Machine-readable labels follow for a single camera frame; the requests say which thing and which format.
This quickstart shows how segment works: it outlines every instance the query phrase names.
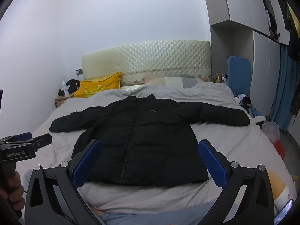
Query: jacket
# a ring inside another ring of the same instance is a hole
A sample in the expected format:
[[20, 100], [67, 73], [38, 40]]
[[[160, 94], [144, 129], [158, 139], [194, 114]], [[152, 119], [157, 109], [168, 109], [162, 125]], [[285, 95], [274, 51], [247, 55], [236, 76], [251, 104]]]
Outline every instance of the jacket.
[[108, 106], [96, 106], [60, 117], [51, 132], [86, 130], [72, 158], [96, 138], [102, 143], [88, 181], [117, 185], [176, 186], [208, 180], [190, 126], [197, 122], [246, 126], [247, 114], [202, 102], [175, 102], [128, 96]]

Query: quilted headboard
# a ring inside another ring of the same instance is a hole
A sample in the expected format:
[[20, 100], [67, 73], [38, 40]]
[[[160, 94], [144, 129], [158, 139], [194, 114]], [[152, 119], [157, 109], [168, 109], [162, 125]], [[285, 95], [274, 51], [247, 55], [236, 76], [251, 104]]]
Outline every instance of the quilted headboard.
[[121, 86], [138, 85], [152, 73], [177, 74], [210, 81], [209, 41], [154, 41], [115, 47], [82, 56], [84, 78], [103, 77], [121, 71]]

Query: pillow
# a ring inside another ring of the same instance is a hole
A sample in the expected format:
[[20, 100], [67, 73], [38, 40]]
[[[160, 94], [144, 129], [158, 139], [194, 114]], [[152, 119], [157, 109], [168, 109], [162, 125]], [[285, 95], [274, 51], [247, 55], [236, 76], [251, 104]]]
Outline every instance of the pillow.
[[162, 85], [168, 87], [175, 87], [177, 89], [191, 88], [198, 83], [202, 83], [203, 80], [192, 76], [178, 76], [161, 74], [152, 74], [145, 77], [145, 85]]
[[119, 89], [121, 75], [121, 72], [116, 72], [110, 76], [80, 81], [80, 87], [74, 93], [74, 97], [90, 97], [104, 90]]

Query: jacket zipper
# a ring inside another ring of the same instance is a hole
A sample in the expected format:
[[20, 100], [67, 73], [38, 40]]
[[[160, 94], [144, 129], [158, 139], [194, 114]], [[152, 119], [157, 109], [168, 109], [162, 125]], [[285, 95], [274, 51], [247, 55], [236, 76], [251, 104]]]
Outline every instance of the jacket zipper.
[[138, 108], [137, 108], [137, 113], [136, 113], [136, 118], [135, 118], [134, 126], [133, 126], [133, 128], [131, 130], [129, 140], [127, 142], [125, 159], [124, 159], [124, 163], [123, 163], [123, 167], [122, 167], [122, 172], [121, 172], [121, 177], [120, 177], [119, 183], [121, 183], [123, 181], [123, 178], [124, 178], [125, 167], [126, 167], [126, 163], [127, 163], [127, 154], [128, 154], [129, 142], [130, 142], [130, 139], [131, 139], [131, 136], [132, 136], [132, 132], [135, 129], [135, 125], [137, 123], [137, 117], [139, 115], [139, 110], [140, 110], [140, 102], [138, 102]]

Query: blue textured pad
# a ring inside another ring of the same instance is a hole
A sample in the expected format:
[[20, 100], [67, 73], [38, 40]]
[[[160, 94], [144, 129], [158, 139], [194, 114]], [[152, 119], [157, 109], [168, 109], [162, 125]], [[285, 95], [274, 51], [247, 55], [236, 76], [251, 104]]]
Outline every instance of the blue textured pad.
[[25, 141], [29, 139], [32, 139], [32, 134], [30, 132], [27, 132], [24, 134], [15, 135], [12, 141]]
[[73, 186], [75, 189], [84, 185], [87, 180], [92, 167], [94, 166], [96, 160], [101, 155], [101, 142], [96, 140], [92, 147], [88, 150], [85, 156], [82, 158], [81, 162], [73, 171]]
[[199, 142], [198, 153], [215, 184], [225, 189], [228, 184], [226, 170], [203, 140]]
[[227, 60], [227, 73], [227, 86], [235, 96], [250, 93], [251, 63], [247, 58], [229, 57]]

